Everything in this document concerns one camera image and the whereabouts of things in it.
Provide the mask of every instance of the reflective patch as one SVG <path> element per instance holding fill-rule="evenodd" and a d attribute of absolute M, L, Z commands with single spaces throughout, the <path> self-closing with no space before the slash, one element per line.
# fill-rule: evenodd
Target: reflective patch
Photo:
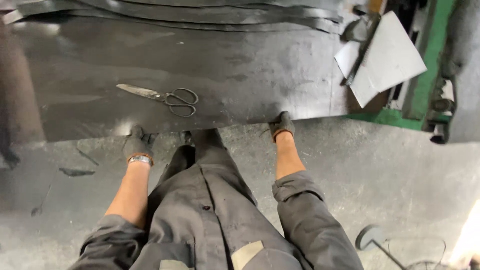
<path fill-rule="evenodd" d="M 188 268 L 186 264 L 179 260 L 161 260 L 158 270 L 194 270 L 194 268 Z"/>
<path fill-rule="evenodd" d="M 243 246 L 232 254 L 234 270 L 242 270 L 245 265 L 264 248 L 262 241 L 257 241 Z"/>

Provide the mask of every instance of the round metal base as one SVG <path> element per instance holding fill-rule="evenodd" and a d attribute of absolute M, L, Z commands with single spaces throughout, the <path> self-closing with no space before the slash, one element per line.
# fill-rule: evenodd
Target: round metal base
<path fill-rule="evenodd" d="M 368 225 L 363 228 L 357 239 L 355 239 L 355 247 L 358 250 L 371 250 L 377 247 L 373 242 L 382 244 L 386 241 L 383 230 L 377 225 Z"/>

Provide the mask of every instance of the scissors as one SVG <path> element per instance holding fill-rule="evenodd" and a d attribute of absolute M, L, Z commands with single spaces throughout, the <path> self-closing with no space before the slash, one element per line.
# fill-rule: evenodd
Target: scissors
<path fill-rule="evenodd" d="M 168 92 L 168 93 L 165 93 L 165 94 L 159 94 L 156 91 L 141 88 L 141 87 L 138 87 L 138 86 L 117 85 L 117 87 L 120 88 L 120 89 L 123 89 L 127 92 L 130 92 L 132 94 L 136 94 L 136 95 L 139 95 L 139 96 L 142 96 L 142 97 L 145 97 L 145 98 L 150 98 L 150 99 L 154 99 L 156 101 L 163 102 L 165 105 L 168 106 L 168 108 L 170 109 L 170 111 L 173 114 L 175 114 L 177 116 L 180 116 L 180 117 L 190 117 L 197 111 L 197 109 L 194 107 L 194 105 L 197 104 L 197 102 L 198 102 L 198 95 L 195 94 L 195 92 L 191 91 L 190 89 L 177 88 L 177 89 L 175 89 L 171 92 Z M 193 96 L 193 101 L 192 102 L 186 101 L 183 98 L 179 97 L 177 94 L 175 94 L 175 93 L 179 93 L 181 91 L 188 92 L 190 95 L 192 95 Z M 176 99 L 180 100 L 182 102 L 182 104 L 170 103 L 168 101 L 168 97 L 176 98 Z M 178 114 L 173 110 L 173 107 L 188 107 L 188 108 L 190 108 L 191 112 L 189 114 Z"/>

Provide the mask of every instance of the grey work glove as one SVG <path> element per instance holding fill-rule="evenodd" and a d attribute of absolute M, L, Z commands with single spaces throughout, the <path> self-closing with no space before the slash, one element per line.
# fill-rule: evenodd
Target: grey work glove
<path fill-rule="evenodd" d="M 295 126 L 293 125 L 292 120 L 290 120 L 288 111 L 281 112 L 278 118 L 278 121 L 268 123 L 274 143 L 276 143 L 275 137 L 283 131 L 290 132 L 292 136 L 295 133 Z"/>
<path fill-rule="evenodd" d="M 144 135 L 142 127 L 139 125 L 134 125 L 130 134 L 123 146 L 123 154 L 127 162 L 133 156 L 146 156 L 153 162 L 153 152 L 148 144 L 150 135 Z"/>

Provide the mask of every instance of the white paper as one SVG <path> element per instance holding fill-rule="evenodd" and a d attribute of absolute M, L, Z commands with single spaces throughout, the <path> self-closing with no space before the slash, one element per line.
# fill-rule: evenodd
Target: white paper
<path fill-rule="evenodd" d="M 349 41 L 336 55 L 347 77 L 359 54 L 360 43 Z M 407 81 L 427 67 L 393 12 L 382 16 L 369 51 L 350 86 L 363 108 L 378 93 Z"/>

